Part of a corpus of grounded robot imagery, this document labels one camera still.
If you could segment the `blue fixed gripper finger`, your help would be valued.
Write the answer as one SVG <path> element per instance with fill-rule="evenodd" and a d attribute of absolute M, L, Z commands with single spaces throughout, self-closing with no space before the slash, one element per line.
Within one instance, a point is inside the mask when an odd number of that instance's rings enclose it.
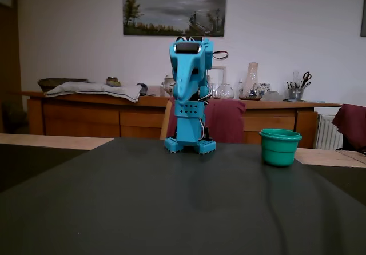
<path fill-rule="evenodd" d="M 172 66 L 176 69 L 177 100 L 188 101 L 198 91 L 197 77 L 191 79 L 197 66 L 194 56 L 172 56 Z"/>

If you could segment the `blue gripper body black servo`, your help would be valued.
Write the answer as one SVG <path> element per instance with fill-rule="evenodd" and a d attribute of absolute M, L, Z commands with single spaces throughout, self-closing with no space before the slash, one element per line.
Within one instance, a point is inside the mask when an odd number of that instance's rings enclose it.
<path fill-rule="evenodd" d="M 207 38 L 202 41 L 176 40 L 169 48 L 170 62 L 174 70 L 178 69 L 179 60 L 183 56 L 198 56 L 198 67 L 203 65 L 204 69 L 212 68 L 213 61 L 213 42 Z"/>

